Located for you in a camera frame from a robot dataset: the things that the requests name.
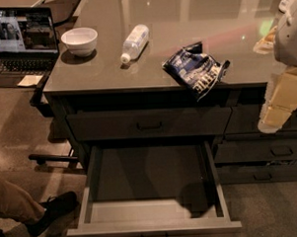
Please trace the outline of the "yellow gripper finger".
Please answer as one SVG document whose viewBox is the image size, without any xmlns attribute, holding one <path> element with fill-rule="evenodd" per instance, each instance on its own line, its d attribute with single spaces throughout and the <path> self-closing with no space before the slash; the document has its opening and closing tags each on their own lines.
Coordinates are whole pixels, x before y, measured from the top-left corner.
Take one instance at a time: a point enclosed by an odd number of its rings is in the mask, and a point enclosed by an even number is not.
<svg viewBox="0 0 297 237">
<path fill-rule="evenodd" d="M 274 26 L 268 32 L 268 34 L 257 41 L 253 47 L 254 52 L 259 54 L 269 54 L 276 50 L 275 47 L 275 35 L 278 27 Z"/>
</svg>

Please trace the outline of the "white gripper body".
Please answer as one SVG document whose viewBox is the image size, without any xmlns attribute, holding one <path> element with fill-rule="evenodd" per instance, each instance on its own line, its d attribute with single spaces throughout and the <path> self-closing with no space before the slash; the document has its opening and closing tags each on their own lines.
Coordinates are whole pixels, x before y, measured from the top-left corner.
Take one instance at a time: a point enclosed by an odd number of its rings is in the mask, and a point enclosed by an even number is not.
<svg viewBox="0 0 297 237">
<path fill-rule="evenodd" d="M 281 129 L 297 110 L 297 67 L 286 67 L 283 73 L 272 74 L 264 98 L 258 129 L 272 134 Z"/>
</svg>

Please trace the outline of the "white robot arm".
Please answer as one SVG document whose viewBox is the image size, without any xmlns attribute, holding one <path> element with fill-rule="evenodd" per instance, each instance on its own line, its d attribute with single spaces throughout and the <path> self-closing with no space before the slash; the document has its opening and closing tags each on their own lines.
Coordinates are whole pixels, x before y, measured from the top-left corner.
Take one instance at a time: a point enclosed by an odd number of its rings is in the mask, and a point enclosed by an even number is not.
<svg viewBox="0 0 297 237">
<path fill-rule="evenodd" d="M 258 129 L 267 134 L 281 129 L 297 110 L 297 0 L 278 20 L 270 36 L 258 44 L 265 46 L 271 39 L 274 57 L 285 69 L 281 74 L 272 73 L 266 84 Z"/>
</svg>

